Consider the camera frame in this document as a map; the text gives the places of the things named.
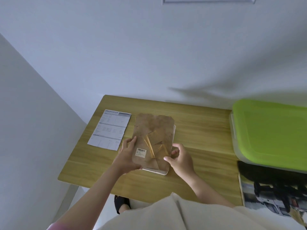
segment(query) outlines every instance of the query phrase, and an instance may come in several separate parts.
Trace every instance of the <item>person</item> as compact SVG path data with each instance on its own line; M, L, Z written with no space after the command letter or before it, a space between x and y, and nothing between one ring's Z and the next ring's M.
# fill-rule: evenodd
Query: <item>person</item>
M136 137L123 141L122 148L112 165L75 205L50 225L48 230L94 228L118 178L141 168L132 162L135 142ZM146 208L130 210L129 203L120 198L122 205L117 207L120 215L106 222L100 229L283 229L282 226L275 226L270 221L249 213L244 207L235 207L196 174L193 160L182 144L174 143L173 146L177 147L171 152L175 158L164 159L192 188L201 203L184 200L172 193L169 197Z

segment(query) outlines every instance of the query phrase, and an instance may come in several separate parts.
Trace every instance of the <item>wooden tabletop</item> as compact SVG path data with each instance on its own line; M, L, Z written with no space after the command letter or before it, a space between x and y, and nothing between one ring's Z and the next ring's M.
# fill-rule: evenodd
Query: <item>wooden tabletop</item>
M191 154L196 173L226 199L242 205L237 157L232 148L228 116L230 110L149 101L105 95L68 158L58 180L91 187L111 165L117 151L88 145L105 109L131 113L123 139L131 138L139 113L171 116L175 120L174 143L182 143ZM171 168L166 176L138 170L123 175L111 193L148 203L177 193L197 201L192 189Z

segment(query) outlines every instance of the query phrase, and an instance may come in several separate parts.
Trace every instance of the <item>black sandal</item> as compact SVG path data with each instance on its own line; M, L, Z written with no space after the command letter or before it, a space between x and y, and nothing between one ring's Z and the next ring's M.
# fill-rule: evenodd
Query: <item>black sandal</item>
M128 198L124 198L124 197L121 197L121 196L117 196L115 195L114 196L114 204L115 204L115 209L117 211L117 214L119 214L119 209L120 207L123 205L123 204L126 204L130 207L131 209L131 206L130 206L130 201Z

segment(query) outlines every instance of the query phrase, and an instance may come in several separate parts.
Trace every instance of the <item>pink sleeve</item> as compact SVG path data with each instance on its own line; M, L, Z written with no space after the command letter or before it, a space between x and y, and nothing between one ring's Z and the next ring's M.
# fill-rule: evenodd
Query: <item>pink sleeve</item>
M47 230L70 230L69 228L59 224L57 222L51 224Z

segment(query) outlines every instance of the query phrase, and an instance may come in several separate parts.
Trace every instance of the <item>person's left hand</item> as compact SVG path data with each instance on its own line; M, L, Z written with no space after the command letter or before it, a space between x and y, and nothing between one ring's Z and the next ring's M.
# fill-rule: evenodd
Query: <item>person's left hand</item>
M133 139L125 139L122 142L122 148L119 150L118 155L114 159L112 166L117 168L121 174L127 174L132 170L138 170L141 168L132 162L132 150L136 142L136 136Z

